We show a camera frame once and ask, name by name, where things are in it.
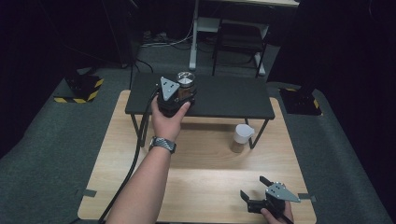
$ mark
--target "wristwatch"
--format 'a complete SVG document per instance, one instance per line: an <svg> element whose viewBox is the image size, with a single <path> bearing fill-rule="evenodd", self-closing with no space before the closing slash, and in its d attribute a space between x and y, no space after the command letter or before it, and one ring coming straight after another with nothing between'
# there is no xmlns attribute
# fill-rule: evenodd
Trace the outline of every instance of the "wristwatch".
<svg viewBox="0 0 396 224"><path fill-rule="evenodd" d="M151 150L153 147L163 147L168 149L171 154L175 153L176 150L176 143L169 141L168 139L161 138L161 137L152 137L151 142L149 143L149 149Z"/></svg>

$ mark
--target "human hand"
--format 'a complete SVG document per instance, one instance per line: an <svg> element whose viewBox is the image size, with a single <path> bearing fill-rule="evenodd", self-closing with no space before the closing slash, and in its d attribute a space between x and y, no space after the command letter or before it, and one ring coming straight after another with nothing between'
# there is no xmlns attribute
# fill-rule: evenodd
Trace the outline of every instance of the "human hand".
<svg viewBox="0 0 396 224"><path fill-rule="evenodd" d="M157 98L158 95L155 96L151 102L151 121L154 128L154 134L157 137L175 142L178 134L180 133L180 123L186 112L189 110L191 103L185 103L172 118L167 118L158 108Z"/></svg>
<svg viewBox="0 0 396 224"><path fill-rule="evenodd" d="M268 224L284 224L287 223L283 218L274 218L274 216L265 208L262 208L261 210L262 215L267 219ZM293 213L291 212L291 205L289 201L285 201L285 211L283 212L283 215L287 217L290 221L293 221Z"/></svg>

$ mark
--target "black cable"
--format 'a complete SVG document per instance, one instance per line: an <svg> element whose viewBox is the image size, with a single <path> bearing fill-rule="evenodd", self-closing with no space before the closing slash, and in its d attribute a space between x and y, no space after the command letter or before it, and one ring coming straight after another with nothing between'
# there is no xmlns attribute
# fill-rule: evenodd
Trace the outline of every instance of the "black cable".
<svg viewBox="0 0 396 224"><path fill-rule="evenodd" d="M143 61L141 61L141 60L139 60L139 59L137 59L137 58L136 58L136 60L137 60L138 62L140 62L140 63L143 63L143 64L147 65L147 66L149 67L149 69L151 70L151 73L154 73L154 70L152 69L151 65L149 65L148 63L145 63L145 62L143 62Z"/></svg>
<svg viewBox="0 0 396 224"><path fill-rule="evenodd" d="M80 220L81 220L81 218L78 217L78 218L74 219L73 221L69 222L69 224L75 224Z"/></svg>
<svg viewBox="0 0 396 224"><path fill-rule="evenodd" d="M135 63L134 66L137 68L137 72L140 72L140 68L139 68L139 66L137 66L137 63Z"/></svg>
<svg viewBox="0 0 396 224"><path fill-rule="evenodd" d="M129 76L129 90L132 89L132 75L133 75L133 72L134 72L134 65L132 63L131 64L131 75Z"/></svg>
<svg viewBox="0 0 396 224"><path fill-rule="evenodd" d="M163 36L161 36L161 39L163 40L164 43L168 44L170 47L172 47L172 48L174 48L174 49L180 49L180 50L189 50L189 49L191 49L191 45L190 45L188 48L186 48L186 49L182 49L182 48L176 47L177 44L182 44L182 43L173 44L173 43L171 43L169 40L163 38Z"/></svg>
<svg viewBox="0 0 396 224"><path fill-rule="evenodd" d="M213 50L204 50L204 49L201 49L199 46L197 46L197 49L199 51L201 51L202 53L213 53Z"/></svg>
<svg viewBox="0 0 396 224"><path fill-rule="evenodd" d="M113 199L108 204L108 206L107 206L106 210L104 211L104 213L100 216L100 218L98 220L99 224L104 223L104 219L105 219L108 211L110 211L110 209L113 206L114 202L116 201L116 199L120 195L122 189L128 183L128 180L131 178L132 173L134 172L134 168L136 167L137 160L139 158L140 146L141 146L141 141L142 141L142 137L143 137L143 130L144 130L144 127L146 125L146 121L148 121L149 107L150 107L151 102L154 99L154 97L157 94L159 89L160 88L158 86L156 86L154 91L153 91L153 93L151 94L151 96L148 99L148 104L146 105L145 113L143 114L142 121L140 122L139 133L138 133L137 142L136 142L136 151L134 152L134 161L132 162L132 165L131 165L131 168L129 169L128 175L125 176L125 179L121 183L120 188L117 190L117 192L114 195Z"/></svg>

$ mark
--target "black table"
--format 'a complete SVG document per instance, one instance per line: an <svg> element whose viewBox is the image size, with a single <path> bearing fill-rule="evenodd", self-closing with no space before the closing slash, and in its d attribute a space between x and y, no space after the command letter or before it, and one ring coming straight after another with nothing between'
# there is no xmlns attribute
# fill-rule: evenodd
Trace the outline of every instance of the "black table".
<svg viewBox="0 0 396 224"><path fill-rule="evenodd" d="M134 115L144 114L156 84L161 85L161 77L176 81L176 76L177 74L136 74L125 107L125 113L131 115L136 133L138 126ZM187 117L244 119L246 124L248 119L264 119L254 143L249 139L250 148L256 146L268 121L275 118L265 83L261 79L198 76L195 85L198 92Z"/></svg>

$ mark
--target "forearm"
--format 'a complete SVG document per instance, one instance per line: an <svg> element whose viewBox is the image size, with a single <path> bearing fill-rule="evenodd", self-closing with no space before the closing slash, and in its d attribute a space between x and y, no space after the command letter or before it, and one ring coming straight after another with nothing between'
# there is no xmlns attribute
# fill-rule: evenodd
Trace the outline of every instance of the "forearm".
<svg viewBox="0 0 396 224"><path fill-rule="evenodd" d="M155 223L163 203L170 160L168 150L154 147L115 201L107 223Z"/></svg>

